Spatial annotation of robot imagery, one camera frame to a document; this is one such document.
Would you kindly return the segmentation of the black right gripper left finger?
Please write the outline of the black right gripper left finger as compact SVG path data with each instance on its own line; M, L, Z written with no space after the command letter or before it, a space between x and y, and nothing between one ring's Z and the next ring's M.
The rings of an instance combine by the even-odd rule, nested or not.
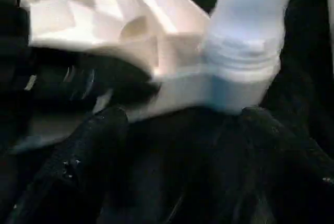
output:
M127 128L126 112L119 107L85 119L34 175L10 223L96 223Z

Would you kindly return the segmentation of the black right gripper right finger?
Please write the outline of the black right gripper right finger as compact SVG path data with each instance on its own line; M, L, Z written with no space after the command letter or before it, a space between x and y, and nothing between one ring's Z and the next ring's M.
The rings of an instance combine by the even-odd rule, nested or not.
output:
M333 223L333 159L312 139L308 114L242 111L248 166L234 223Z

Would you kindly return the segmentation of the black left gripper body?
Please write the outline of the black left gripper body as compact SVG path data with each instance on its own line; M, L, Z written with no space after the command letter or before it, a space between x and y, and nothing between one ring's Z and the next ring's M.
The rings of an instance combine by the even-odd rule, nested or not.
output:
M44 112L91 110L103 89L89 55L77 51L34 51L36 80L31 105Z

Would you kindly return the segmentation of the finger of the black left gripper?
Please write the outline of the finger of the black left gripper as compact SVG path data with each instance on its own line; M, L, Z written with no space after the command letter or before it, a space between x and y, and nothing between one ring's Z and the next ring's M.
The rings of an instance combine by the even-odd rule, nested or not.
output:
M96 93L111 93L112 104L142 104L158 94L160 84L141 64L105 56L96 65Z

